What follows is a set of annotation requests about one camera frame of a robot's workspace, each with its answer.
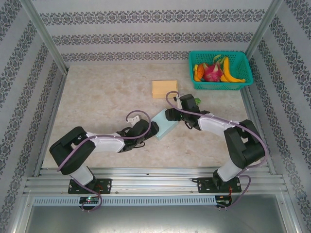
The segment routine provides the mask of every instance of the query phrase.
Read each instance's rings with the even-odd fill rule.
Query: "cable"
[[[248,128],[246,128],[246,127],[244,127],[244,126],[242,126],[242,125],[239,125],[239,124],[237,124],[237,123],[234,123],[234,122],[232,122],[232,121],[230,121],[230,120],[223,119],[223,118],[218,117],[218,116],[209,117],[208,115],[204,115],[204,114],[200,114],[200,113],[193,113],[193,112],[189,112],[189,111],[185,111],[185,110],[179,109],[179,108],[177,108],[175,105],[173,105],[173,104],[169,101],[168,96],[169,96],[169,94],[171,94],[171,93],[176,93],[176,94],[179,96],[179,92],[177,92],[177,91],[170,91],[169,93],[166,94],[166,97],[165,97],[167,103],[168,103],[171,107],[173,107],[174,109],[176,109],[176,110],[178,110],[178,111],[180,111],[180,112],[182,112],[182,113],[192,114],[192,115],[196,115],[196,116],[200,116],[200,117],[206,117],[206,118],[213,118],[213,119],[216,119],[216,120],[220,120],[220,121],[222,121],[223,123],[230,124],[230,125],[234,125],[234,126],[240,128],[240,129],[242,129],[242,130],[244,130],[244,131],[250,133],[252,136],[254,136],[254,137],[260,142],[260,144],[262,145],[263,150],[264,150],[264,158],[263,158],[263,160],[262,160],[259,164],[251,165],[251,166],[245,168],[244,170],[240,171],[240,172],[238,173],[238,175],[242,174],[246,169],[249,169],[249,168],[252,168],[252,167],[261,166],[261,165],[263,165],[263,164],[267,161],[267,159],[268,159],[268,149],[267,149],[267,146],[265,145],[264,141],[263,141],[257,134],[255,134],[253,131],[249,130]]]
[[[144,136],[149,132],[149,130],[150,130],[150,128],[151,128],[151,119],[150,119],[150,116],[149,116],[146,112],[144,112],[144,111],[142,111],[142,110],[133,110],[133,111],[131,111],[129,114],[127,114],[127,116],[125,117],[125,120],[127,121],[128,117],[129,117],[132,113],[135,113],[135,112],[143,113],[143,114],[145,114],[145,115],[147,116],[147,118],[148,118],[148,122],[149,122],[148,129],[147,129],[144,133],[142,133],[141,135],[135,136],[135,137],[121,137],[121,136],[114,136],[114,135],[107,135],[107,134],[96,134],[96,135],[94,135],[94,136],[88,137],[88,138],[84,139],[81,143],[79,143],[79,144],[72,150],[72,152],[66,157],[66,159],[64,159],[64,161],[63,161],[63,162],[61,163],[61,165],[58,167],[57,171],[60,171],[60,170],[63,168],[63,166],[64,166],[64,165],[68,162],[68,160],[73,156],[73,154],[74,154],[85,142],[87,142],[87,141],[89,141],[89,140],[91,140],[91,139],[93,139],[93,138],[97,138],[97,137],[110,137],[110,138],[117,138],[117,139],[137,139],[137,138],[140,138],[140,137],[144,137]],[[94,210],[97,210],[98,208],[100,208],[101,205],[102,205],[102,203],[103,203],[103,198],[102,198],[102,196],[101,196],[99,193],[97,193],[97,192],[95,192],[95,191],[93,191],[93,190],[91,190],[91,189],[85,187],[85,186],[82,185],[80,182],[78,182],[76,179],[73,178],[73,180],[74,180],[79,186],[81,186],[83,189],[85,189],[85,190],[87,190],[87,191],[89,191],[89,192],[91,192],[91,193],[97,195],[98,198],[101,200],[100,203],[99,203],[99,205],[95,206],[95,207],[94,207],[93,209],[91,209],[91,210],[88,210],[88,212],[91,212],[91,211],[94,211]],[[82,206],[81,206],[82,211],[85,210],[85,209],[83,208],[84,203],[82,203]]]
[[[252,136],[254,136],[254,137],[260,142],[260,144],[262,145],[263,150],[264,150],[264,158],[263,158],[263,160],[262,160],[259,164],[252,165],[252,166],[249,166],[249,167],[244,168],[242,171],[240,171],[240,172],[237,174],[237,176],[239,176],[240,174],[242,174],[243,172],[245,172],[245,170],[247,170],[247,169],[249,169],[249,168],[252,168],[252,167],[261,166],[262,164],[264,164],[264,163],[267,161],[267,159],[268,159],[268,149],[267,149],[267,146],[265,145],[264,141],[263,141],[257,134],[255,134],[253,131],[249,130],[248,128],[246,128],[246,127],[244,127],[244,126],[242,126],[242,125],[239,125],[239,124],[237,124],[237,123],[234,123],[234,122],[232,122],[232,121],[230,121],[230,120],[223,119],[223,118],[218,117],[218,116],[209,117],[208,115],[204,115],[204,114],[200,114],[200,113],[193,113],[193,112],[189,112],[189,111],[185,111],[185,110],[179,109],[179,108],[177,108],[175,105],[173,105],[173,104],[169,101],[168,96],[169,96],[169,94],[171,94],[171,93],[176,93],[176,94],[179,96],[179,92],[177,92],[177,91],[170,91],[169,93],[166,94],[166,97],[165,97],[167,103],[168,103],[171,107],[173,107],[174,109],[176,109],[176,110],[178,110],[178,111],[180,111],[180,112],[182,112],[182,113],[187,113],[187,114],[191,114],[191,115],[196,115],[196,116],[199,116],[199,117],[214,118],[214,119],[216,119],[216,120],[222,121],[223,123],[234,125],[234,126],[240,128],[240,129],[242,129],[242,130],[244,130],[244,131],[250,133]],[[244,191],[242,192],[242,194],[238,197],[238,199],[237,199],[234,203],[232,203],[232,204],[230,205],[230,207],[231,207],[231,206],[234,206],[237,202],[239,202],[239,201],[241,200],[241,198],[243,197],[243,195],[244,195],[245,192],[247,191],[249,185],[251,184],[251,178],[250,178],[250,176],[248,176],[248,175],[242,175],[242,176],[240,176],[240,177],[248,177],[249,182],[248,182],[246,188],[244,189]]]
[[[75,181],[79,186],[81,186],[81,187],[84,188],[85,190],[87,190],[87,191],[89,191],[89,192],[95,194],[95,195],[98,196],[98,198],[100,199],[100,203],[99,203],[97,206],[95,206],[93,209],[90,209],[90,210],[86,210],[86,209],[83,208],[83,206],[84,206],[84,204],[85,204],[85,202],[83,202],[82,205],[81,205],[82,211],[83,211],[83,212],[84,212],[84,211],[92,212],[92,211],[95,211],[95,210],[97,210],[98,208],[100,208],[101,205],[102,205],[102,203],[103,203],[103,198],[102,198],[101,194],[100,194],[100,193],[97,193],[97,192],[95,192],[95,191],[93,191],[93,190],[91,190],[91,189],[89,189],[89,188],[87,188],[87,187],[85,187],[85,186],[82,185],[80,182],[78,182],[75,178],[72,178],[72,179],[73,179],[73,181]]]
[[[110,138],[116,138],[116,139],[137,139],[137,138],[140,138],[140,137],[144,137],[150,130],[151,128],[151,119],[150,119],[150,116],[142,111],[142,110],[134,110],[134,111],[131,111],[129,114],[127,114],[125,120],[127,121],[128,117],[130,114],[132,113],[135,113],[135,112],[140,112],[140,113],[144,113],[147,118],[148,118],[148,121],[149,121],[149,125],[148,125],[148,129],[146,130],[146,132],[142,133],[141,135],[138,135],[138,136],[135,136],[135,137],[121,137],[121,136],[114,136],[114,135],[108,135],[108,134],[96,134],[94,136],[91,136],[91,137],[88,137],[86,139],[84,139],[81,143],[79,143],[73,150],[72,152],[66,157],[66,159],[64,159],[64,161],[61,163],[61,165],[58,167],[57,171],[60,171],[63,166],[68,162],[68,160],[72,157],[72,155],[87,141],[93,139],[93,138],[97,138],[97,137],[110,137]]]
[[[230,200],[229,201],[231,201],[232,200],[232,188],[231,188],[231,186],[229,186],[229,192],[230,192],[230,194],[229,194]]]
[[[230,206],[228,206],[227,209],[229,209],[232,206],[236,205],[241,200],[243,195],[247,192],[248,187],[251,185],[251,177],[250,176],[248,176],[248,175],[241,175],[240,177],[247,177],[248,178],[248,184],[247,184],[246,188],[244,189],[244,191],[242,192],[242,194],[236,199],[236,201],[234,203],[232,203]]]
[[[141,144],[143,144],[143,145],[142,145],[142,146],[140,146],[140,147],[133,147],[133,149],[142,148],[142,147],[144,147],[144,146],[146,145],[146,143],[145,143],[145,142],[142,142]]]

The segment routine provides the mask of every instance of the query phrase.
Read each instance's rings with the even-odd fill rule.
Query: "marble-patterned surface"
[[[169,108],[153,99],[152,80],[178,80],[181,94],[202,101],[201,110],[231,120],[247,118],[239,91],[195,90],[187,64],[71,66],[57,112],[49,147],[76,126],[92,133],[114,133],[127,126],[125,116],[141,109],[154,117]],[[189,130],[180,122],[163,139],[125,153],[93,153],[89,167],[198,167],[221,166],[229,158],[225,140],[209,132]],[[57,167],[47,151],[43,167]]]

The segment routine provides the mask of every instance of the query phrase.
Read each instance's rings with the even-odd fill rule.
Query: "plastic basket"
[[[193,79],[193,68],[195,64],[206,62],[213,63],[213,58],[221,54],[220,57],[229,57],[230,73],[237,79],[245,79],[244,83],[216,83],[216,82],[197,82]],[[247,58],[243,52],[233,51],[191,51],[189,54],[190,77],[193,82],[194,89],[201,90],[240,90],[247,85],[253,83],[253,75],[249,67]]]

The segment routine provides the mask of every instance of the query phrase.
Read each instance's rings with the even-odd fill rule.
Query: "light blue sponge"
[[[173,128],[178,125],[178,121],[168,121],[165,117],[166,108],[159,112],[151,121],[154,121],[159,126],[159,132],[155,135],[158,140],[161,140]]]

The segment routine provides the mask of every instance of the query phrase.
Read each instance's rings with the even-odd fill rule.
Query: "wall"
[[[34,0],[68,65],[186,62],[245,51],[271,0]]]
[[[285,0],[250,65],[250,87],[277,173],[311,232],[311,0]]]
[[[18,0],[0,3],[0,233],[33,176],[62,73]]]

